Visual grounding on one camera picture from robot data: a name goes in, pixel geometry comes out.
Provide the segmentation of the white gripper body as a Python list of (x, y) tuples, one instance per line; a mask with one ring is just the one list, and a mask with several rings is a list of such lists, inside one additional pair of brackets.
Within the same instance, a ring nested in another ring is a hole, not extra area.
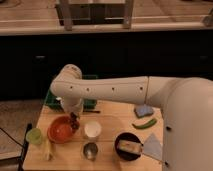
[(70, 101), (70, 100), (61, 100), (61, 107), (65, 113), (73, 113), (75, 116), (79, 117), (83, 112), (83, 100)]

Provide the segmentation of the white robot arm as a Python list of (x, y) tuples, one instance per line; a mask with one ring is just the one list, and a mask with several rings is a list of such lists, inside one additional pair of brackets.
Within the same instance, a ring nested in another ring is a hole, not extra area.
[(140, 76), (85, 80), (68, 64), (50, 85), (73, 111), (96, 99), (157, 107), (164, 119), (162, 171), (213, 171), (213, 81), (205, 78)]

